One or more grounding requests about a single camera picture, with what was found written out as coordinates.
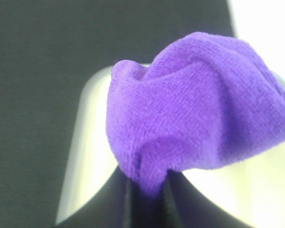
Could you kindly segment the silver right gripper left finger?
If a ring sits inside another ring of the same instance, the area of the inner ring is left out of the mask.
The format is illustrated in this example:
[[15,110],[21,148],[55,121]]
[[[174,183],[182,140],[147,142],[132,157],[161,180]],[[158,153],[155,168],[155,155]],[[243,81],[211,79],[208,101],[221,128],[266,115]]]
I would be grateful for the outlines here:
[[105,67],[85,84],[79,100],[57,228],[142,228],[137,184],[142,108],[139,63]]

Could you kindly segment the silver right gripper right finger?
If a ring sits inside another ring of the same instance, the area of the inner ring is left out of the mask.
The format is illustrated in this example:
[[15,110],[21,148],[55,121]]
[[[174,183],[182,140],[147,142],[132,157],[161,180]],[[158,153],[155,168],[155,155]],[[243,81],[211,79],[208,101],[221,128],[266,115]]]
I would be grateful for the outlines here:
[[167,228],[285,228],[285,142],[216,169],[170,172]]

